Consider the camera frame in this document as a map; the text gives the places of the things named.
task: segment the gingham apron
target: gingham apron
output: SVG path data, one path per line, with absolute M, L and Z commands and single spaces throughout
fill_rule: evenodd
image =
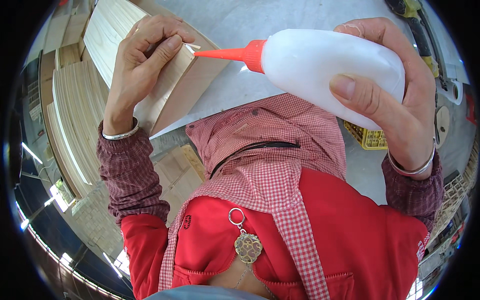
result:
M 158 290 L 172 286 L 177 234 L 191 199 L 210 196 L 270 213 L 288 247 L 309 299 L 330 299 L 312 228 L 299 190 L 301 161 L 257 160 L 236 167 L 230 175 L 205 182 L 183 203 L 168 231 Z

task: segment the red jacket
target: red jacket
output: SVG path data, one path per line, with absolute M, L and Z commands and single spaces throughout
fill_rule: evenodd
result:
M 404 300 L 418 272 L 428 231 L 424 223 L 387 206 L 377 206 L 334 176 L 302 169 L 299 188 L 312 226 L 331 299 Z M 198 197 L 178 233 L 172 288 L 205 284 L 235 257 L 239 230 L 228 220 L 228 199 Z M 254 263 L 279 299 L 306 299 L 300 276 L 270 214 L 242 208 L 248 233 L 264 250 Z M 133 291 L 143 299 L 158 291 L 168 229 L 157 216 L 123 218 Z

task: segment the white plastic squeeze bottle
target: white plastic squeeze bottle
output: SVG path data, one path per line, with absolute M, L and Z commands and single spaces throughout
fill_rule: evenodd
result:
M 245 48 L 200 51 L 195 56 L 243 61 L 285 92 L 369 130 L 380 127 L 333 97 L 329 82 L 334 75 L 370 78 L 399 103 L 403 100 L 405 70 L 400 57 L 369 40 L 334 31 L 286 29 Z

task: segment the silver bangle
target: silver bangle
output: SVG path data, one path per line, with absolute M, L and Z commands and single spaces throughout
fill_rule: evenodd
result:
M 432 154 L 430 154 L 430 157 L 428 158 L 427 162 L 425 164 L 423 164 L 423 166 L 421 166 L 420 168 L 418 168 L 416 170 L 413 170 L 413 171 L 407 171 L 407 170 L 402 169 L 400 167 L 400 165 L 397 163 L 397 161 L 390 155 L 390 149 L 388 149 L 387 152 L 388 152 L 388 160 L 390 161 L 390 164 L 393 166 L 393 169 L 395 171 L 397 171 L 397 173 L 399 173 L 400 175 L 403 175 L 403 176 L 408 176 L 408 177 L 418 175 L 418 174 L 424 172 L 426 169 L 428 169 L 430 163 L 432 163 L 432 161 L 433 161 L 433 156 L 435 155 L 435 138 L 433 138 Z
M 121 139 L 124 139 L 124 138 L 127 138 L 129 136 L 132 136 L 134 135 L 138 129 L 140 128 L 140 126 L 138 125 L 138 120 L 136 117 L 133 117 L 133 129 L 130 130 L 129 132 L 127 133 L 122 133 L 122 134 L 115 134 L 115 135 L 106 135 L 102 132 L 102 135 L 104 138 L 106 138 L 107 140 L 110 140 L 110 141 L 117 141 L 117 140 L 121 140 Z

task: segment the orange nozzle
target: orange nozzle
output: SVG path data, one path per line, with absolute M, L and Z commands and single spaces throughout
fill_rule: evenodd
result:
M 195 52 L 193 55 L 243 61 L 250 71 L 265 74 L 262 69 L 262 50 L 266 41 L 266 39 L 255 39 L 248 43 L 245 48 L 200 51 Z

